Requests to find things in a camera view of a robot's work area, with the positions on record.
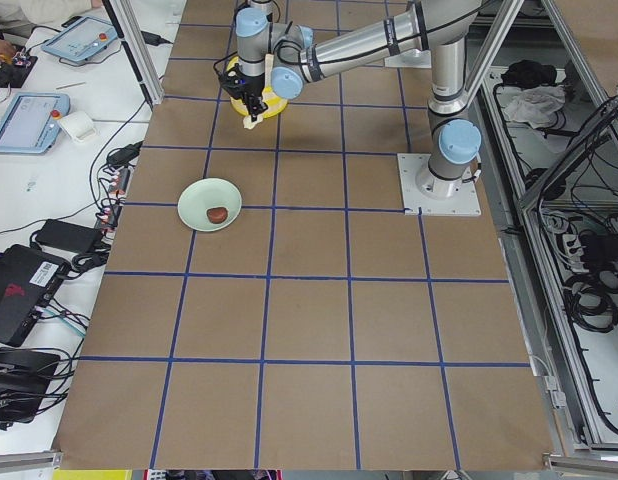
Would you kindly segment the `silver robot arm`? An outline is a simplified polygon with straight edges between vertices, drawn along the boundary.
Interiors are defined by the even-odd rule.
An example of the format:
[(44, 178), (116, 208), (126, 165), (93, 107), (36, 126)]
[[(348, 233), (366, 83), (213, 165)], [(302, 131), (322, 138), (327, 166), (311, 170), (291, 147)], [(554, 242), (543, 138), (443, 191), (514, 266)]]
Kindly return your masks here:
[(465, 37), (481, 7), (479, 1), (411, 1), (396, 16), (317, 43), (311, 28), (274, 21), (272, 2), (247, 1), (234, 13), (237, 61), (218, 81), (257, 124), (268, 109), (266, 86), (291, 100), (309, 83), (410, 50), (428, 51), (429, 110), (454, 116), (469, 102)]

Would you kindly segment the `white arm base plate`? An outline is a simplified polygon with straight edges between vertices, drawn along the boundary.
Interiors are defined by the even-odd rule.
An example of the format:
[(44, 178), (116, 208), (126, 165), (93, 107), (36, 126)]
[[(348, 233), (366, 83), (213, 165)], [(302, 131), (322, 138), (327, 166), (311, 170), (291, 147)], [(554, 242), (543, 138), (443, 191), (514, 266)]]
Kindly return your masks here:
[(482, 214), (471, 164), (454, 180), (429, 170), (430, 154), (397, 155), (403, 212), (411, 216), (479, 217)]

